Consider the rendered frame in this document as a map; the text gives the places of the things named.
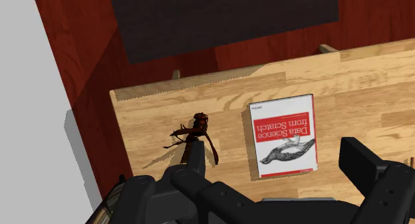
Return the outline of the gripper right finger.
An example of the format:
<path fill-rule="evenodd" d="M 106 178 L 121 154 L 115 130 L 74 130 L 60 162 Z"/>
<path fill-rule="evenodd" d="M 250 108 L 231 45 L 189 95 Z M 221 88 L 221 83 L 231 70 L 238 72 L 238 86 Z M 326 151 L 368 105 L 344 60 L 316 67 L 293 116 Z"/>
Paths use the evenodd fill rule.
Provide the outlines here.
<path fill-rule="evenodd" d="M 364 196 L 350 224 L 409 224 L 415 219 L 415 169 L 383 160 L 354 137 L 341 138 L 339 168 Z"/>

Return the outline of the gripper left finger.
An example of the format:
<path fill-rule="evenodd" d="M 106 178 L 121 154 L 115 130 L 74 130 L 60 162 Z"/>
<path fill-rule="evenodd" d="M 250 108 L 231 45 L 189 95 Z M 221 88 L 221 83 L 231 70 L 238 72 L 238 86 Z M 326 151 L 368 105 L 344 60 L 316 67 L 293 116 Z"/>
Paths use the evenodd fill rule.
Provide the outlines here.
<path fill-rule="evenodd" d="M 259 204 L 223 182 L 208 181 L 205 169 L 204 143 L 196 141 L 187 164 L 172 167 L 168 176 L 174 190 L 196 206 L 196 224 L 209 224 L 210 212 L 227 224 L 255 224 Z M 156 182 L 150 175 L 126 180 L 110 224 L 147 224 L 147 206 L 155 191 Z"/>

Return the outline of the brown insect figure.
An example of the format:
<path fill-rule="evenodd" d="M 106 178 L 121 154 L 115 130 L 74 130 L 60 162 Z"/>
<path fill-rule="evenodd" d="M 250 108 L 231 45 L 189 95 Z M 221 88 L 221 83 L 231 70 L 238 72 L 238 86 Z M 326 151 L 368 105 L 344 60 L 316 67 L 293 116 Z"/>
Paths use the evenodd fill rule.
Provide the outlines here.
<path fill-rule="evenodd" d="M 177 139 L 179 139 L 179 141 L 172 144 L 171 146 L 164 146 L 164 148 L 168 149 L 172 146 L 185 144 L 185 150 L 180 160 L 180 163 L 186 164 L 192 152 L 192 143 L 199 141 L 199 137 L 205 136 L 211 146 L 215 165 L 217 165 L 219 163 L 219 156 L 217 154 L 217 150 L 215 149 L 211 138 L 207 133 L 209 120 L 208 115 L 204 114 L 203 112 L 196 113 L 194 114 L 193 119 L 194 123 L 191 128 L 187 128 L 183 124 L 180 124 L 180 129 L 175 130 L 170 134 L 170 136 L 176 137 Z"/>

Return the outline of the light wooden table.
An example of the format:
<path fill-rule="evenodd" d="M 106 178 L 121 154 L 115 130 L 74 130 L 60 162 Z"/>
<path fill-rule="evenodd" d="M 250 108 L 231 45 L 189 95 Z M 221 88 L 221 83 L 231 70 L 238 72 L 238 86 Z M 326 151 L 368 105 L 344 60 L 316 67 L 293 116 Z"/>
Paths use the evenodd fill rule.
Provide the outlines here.
<path fill-rule="evenodd" d="M 260 178 L 249 104 L 314 96 L 318 170 Z M 156 191 L 146 223 L 197 223 L 196 206 L 170 184 L 185 144 L 170 134 L 208 115 L 204 177 L 260 206 L 255 224 L 350 224 L 364 196 L 339 168 L 341 138 L 354 137 L 383 160 L 415 155 L 415 39 L 306 56 L 263 66 L 110 91 L 133 177 Z"/>

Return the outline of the white and red book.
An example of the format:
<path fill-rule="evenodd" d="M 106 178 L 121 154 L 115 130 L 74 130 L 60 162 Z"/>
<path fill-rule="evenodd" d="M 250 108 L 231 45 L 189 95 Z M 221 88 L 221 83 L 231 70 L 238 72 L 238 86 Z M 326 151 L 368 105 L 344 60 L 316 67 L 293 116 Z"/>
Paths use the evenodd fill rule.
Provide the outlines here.
<path fill-rule="evenodd" d="M 318 170 L 314 96 L 249 104 L 260 178 Z"/>

